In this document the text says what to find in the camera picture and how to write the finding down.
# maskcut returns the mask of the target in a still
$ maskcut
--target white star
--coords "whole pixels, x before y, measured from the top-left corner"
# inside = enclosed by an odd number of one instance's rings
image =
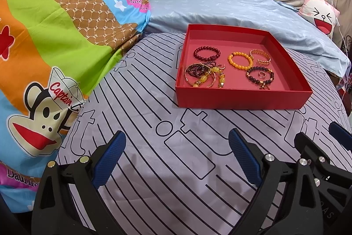
[[[32,211],[34,207],[34,200],[32,201],[32,205],[27,205],[27,207],[29,211]]]
[[[115,6],[116,8],[119,8],[121,11],[124,11],[125,8],[127,8],[127,7],[123,6],[121,0],[114,0],[114,1],[115,1],[115,5],[114,5],[114,6]]]

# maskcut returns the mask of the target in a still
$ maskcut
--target cartoon monkey blanket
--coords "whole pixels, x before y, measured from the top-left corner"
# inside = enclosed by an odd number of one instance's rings
[[[85,99],[141,35],[147,0],[0,0],[0,192],[33,208]]]

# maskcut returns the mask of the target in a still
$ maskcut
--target cartoon pillow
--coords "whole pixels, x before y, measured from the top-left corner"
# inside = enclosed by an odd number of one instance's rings
[[[305,0],[298,14],[332,39],[336,18],[340,15],[332,5],[325,0]]]

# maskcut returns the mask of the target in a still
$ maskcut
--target red box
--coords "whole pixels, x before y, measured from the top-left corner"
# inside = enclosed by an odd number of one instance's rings
[[[223,88],[218,88],[218,75],[211,88],[206,86],[212,81],[212,77],[198,88],[192,87],[184,79],[184,70],[191,64],[199,63],[199,60],[194,58],[193,52],[200,46],[212,46],[220,50],[221,56],[216,62],[226,67],[223,70],[225,73]],[[249,55],[252,49],[263,50],[271,56],[270,64],[265,66],[272,69],[275,74],[275,79],[269,86],[270,90],[260,90],[259,85],[248,80],[245,70],[236,69],[228,62],[227,58],[232,52],[243,52]],[[209,57],[214,55],[214,52],[202,50],[198,54]],[[253,66],[262,66],[256,63],[257,59],[266,60],[258,54],[254,54],[254,57]],[[248,60],[245,57],[235,56],[233,61],[239,65],[248,66]],[[259,79],[256,71],[251,75]],[[189,75],[188,79],[191,83],[197,80]],[[224,25],[190,24],[188,26],[176,79],[176,95],[180,108],[300,109],[312,93],[312,89],[295,62],[269,32]]]

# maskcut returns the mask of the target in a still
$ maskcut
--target monkey mouth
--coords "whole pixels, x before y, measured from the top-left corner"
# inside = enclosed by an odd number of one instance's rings
[[[314,23],[316,27],[322,32],[324,32],[326,35],[329,35],[331,33],[332,25],[330,23],[316,18],[314,18]]]
[[[44,149],[47,145],[56,144],[55,141],[52,141],[47,137],[39,133],[33,132],[30,129],[27,129],[26,127],[23,127],[19,124],[13,123],[13,126],[27,143],[29,143],[38,150]]]

